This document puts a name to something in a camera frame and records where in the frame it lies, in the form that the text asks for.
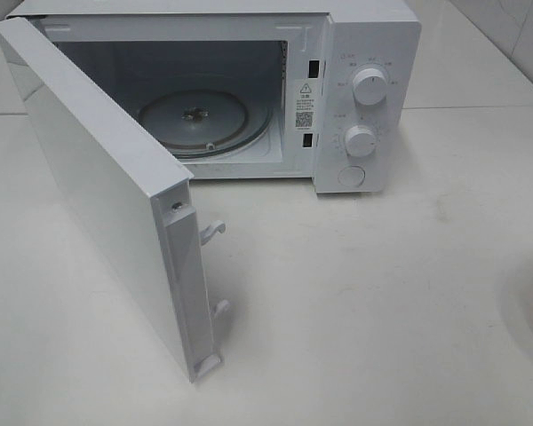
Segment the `white microwave door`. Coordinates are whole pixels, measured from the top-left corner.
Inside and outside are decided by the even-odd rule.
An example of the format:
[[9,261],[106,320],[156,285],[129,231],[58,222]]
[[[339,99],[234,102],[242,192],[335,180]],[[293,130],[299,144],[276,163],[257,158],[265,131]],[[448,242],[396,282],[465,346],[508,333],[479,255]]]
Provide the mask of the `white microwave door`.
[[0,21],[0,47],[58,188],[148,322],[195,381],[220,362],[191,172],[30,21]]

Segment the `round white door button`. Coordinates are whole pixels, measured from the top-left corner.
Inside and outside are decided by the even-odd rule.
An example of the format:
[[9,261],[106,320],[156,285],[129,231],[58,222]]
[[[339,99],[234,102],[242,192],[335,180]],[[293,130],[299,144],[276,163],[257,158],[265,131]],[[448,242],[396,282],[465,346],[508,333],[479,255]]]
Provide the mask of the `round white door button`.
[[365,171],[359,166],[348,166],[338,173],[338,182],[347,187],[358,187],[365,179]]

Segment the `glass microwave turntable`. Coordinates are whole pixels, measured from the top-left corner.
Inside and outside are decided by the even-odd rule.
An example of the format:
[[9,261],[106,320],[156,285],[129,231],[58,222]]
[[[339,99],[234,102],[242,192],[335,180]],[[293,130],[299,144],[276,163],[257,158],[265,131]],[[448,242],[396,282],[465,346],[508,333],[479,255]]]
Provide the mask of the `glass microwave turntable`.
[[252,143],[268,127],[273,108],[211,89],[174,91],[139,111],[139,123],[182,159],[228,153]]

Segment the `white microwave oven body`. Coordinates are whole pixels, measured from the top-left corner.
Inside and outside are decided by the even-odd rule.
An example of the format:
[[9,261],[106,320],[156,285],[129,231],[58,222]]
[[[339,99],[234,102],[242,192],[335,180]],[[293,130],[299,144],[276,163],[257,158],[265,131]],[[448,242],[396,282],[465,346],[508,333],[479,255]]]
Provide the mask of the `white microwave oven body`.
[[[174,91],[269,105],[264,133],[234,151],[182,159],[162,146],[195,179],[308,178],[317,193],[384,187],[421,32],[403,1],[25,1],[4,20],[13,18],[30,21],[143,129],[139,111]],[[367,64],[388,75],[374,106],[352,90]],[[374,130],[371,155],[347,154],[356,125]],[[360,186],[338,182],[348,166],[364,169]]]

